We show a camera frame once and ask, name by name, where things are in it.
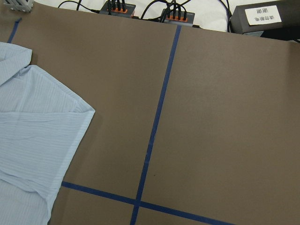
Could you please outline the orange usb hub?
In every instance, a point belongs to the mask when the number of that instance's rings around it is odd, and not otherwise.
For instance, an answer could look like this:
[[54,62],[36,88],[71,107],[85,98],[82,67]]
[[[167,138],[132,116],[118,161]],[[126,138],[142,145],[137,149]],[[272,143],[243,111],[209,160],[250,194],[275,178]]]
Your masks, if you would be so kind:
[[100,9],[100,14],[132,18],[136,5],[126,3],[124,0],[107,0]]
[[159,18],[160,23],[177,24],[181,26],[194,25],[195,13],[188,12],[186,8],[177,2],[167,4]]

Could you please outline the black box with label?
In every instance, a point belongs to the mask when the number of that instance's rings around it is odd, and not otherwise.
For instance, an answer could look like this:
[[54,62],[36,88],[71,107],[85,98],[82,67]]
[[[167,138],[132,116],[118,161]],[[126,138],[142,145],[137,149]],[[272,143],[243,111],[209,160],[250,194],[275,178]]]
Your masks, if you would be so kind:
[[254,33],[300,27],[300,2],[277,0],[236,6],[230,19],[231,32]]

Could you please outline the light blue button shirt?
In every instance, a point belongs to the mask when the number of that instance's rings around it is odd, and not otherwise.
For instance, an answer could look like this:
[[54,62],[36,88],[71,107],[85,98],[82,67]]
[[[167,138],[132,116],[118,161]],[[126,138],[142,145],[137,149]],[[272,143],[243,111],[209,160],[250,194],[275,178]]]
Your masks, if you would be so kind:
[[36,65],[31,49],[0,44],[0,222],[46,225],[94,115]]

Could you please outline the aluminium frame post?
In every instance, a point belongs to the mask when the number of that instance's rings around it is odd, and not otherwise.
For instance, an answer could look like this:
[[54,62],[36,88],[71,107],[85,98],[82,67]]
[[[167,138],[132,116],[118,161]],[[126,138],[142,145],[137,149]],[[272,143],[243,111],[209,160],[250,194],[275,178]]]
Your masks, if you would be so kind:
[[3,4],[12,11],[30,13],[34,0],[3,0]]

